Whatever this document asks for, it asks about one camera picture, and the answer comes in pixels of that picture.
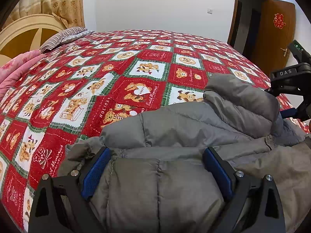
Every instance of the pink floral fabric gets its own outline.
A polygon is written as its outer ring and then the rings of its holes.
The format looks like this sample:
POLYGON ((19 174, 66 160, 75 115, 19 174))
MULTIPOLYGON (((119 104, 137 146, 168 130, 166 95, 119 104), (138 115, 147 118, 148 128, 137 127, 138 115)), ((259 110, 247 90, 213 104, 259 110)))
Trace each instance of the pink floral fabric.
POLYGON ((0 83, 0 100, 3 98, 7 90, 12 87, 29 70, 29 68, 38 63, 44 57, 44 54, 40 54, 39 56, 36 56, 26 63, 23 62, 19 68, 17 68, 7 78, 5 78, 4 81, 0 83))
POLYGON ((41 54, 40 50, 33 50, 22 53, 16 56, 15 58, 11 59, 3 67, 0 67, 0 83, 2 83, 12 72, 18 69, 21 65, 39 56, 40 54, 41 54))

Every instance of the chinese character decoration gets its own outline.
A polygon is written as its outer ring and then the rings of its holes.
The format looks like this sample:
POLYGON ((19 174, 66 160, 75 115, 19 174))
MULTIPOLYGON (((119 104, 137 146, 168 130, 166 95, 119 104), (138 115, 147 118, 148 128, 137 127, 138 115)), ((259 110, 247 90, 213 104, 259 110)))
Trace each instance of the chinese character decoration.
POLYGON ((280 15, 279 13, 277 13, 277 14, 274 14, 274 15, 275 15, 275 18, 273 20, 274 26, 277 27, 277 28, 282 29, 283 26, 286 25, 286 23, 284 23, 284 16, 283 16, 283 14, 280 15))

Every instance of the gray puffer jacket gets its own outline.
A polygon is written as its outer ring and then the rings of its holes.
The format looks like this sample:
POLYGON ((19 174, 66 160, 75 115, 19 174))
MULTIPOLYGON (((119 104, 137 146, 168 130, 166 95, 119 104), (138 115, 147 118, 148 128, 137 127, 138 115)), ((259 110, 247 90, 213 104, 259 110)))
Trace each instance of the gray puffer jacket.
POLYGON ((90 206, 108 232, 207 232, 224 206, 202 164, 204 149, 213 146, 236 170, 273 175, 293 232, 311 207, 311 150, 304 139, 282 120, 275 97, 214 74, 203 102, 143 112, 66 146, 59 175, 80 169, 105 145, 113 156, 90 206))

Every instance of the cream headboard frame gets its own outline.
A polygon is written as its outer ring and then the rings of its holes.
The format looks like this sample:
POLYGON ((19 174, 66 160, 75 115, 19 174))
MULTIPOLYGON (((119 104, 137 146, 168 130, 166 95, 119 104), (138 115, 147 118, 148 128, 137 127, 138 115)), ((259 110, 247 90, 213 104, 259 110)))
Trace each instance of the cream headboard frame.
MULTIPOLYGON (((32 29, 38 29, 38 31, 32 40, 29 50, 37 50, 40 48, 42 29, 60 32, 66 29, 66 27, 60 20, 48 14, 34 14, 22 17, 9 24, 0 32, 0 51, 16 36, 32 29)), ((11 60, 10 57, 0 54, 0 67, 9 60, 11 60)))

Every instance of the curved headboard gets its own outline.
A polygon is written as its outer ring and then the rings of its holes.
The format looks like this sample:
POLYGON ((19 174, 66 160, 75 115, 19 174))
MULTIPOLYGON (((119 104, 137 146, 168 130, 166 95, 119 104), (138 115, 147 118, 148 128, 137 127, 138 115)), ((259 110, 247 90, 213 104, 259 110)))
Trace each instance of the curved headboard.
POLYGON ((22 17, 0 32, 0 67, 17 55, 37 50, 51 36, 66 29, 52 15, 34 14, 22 17))

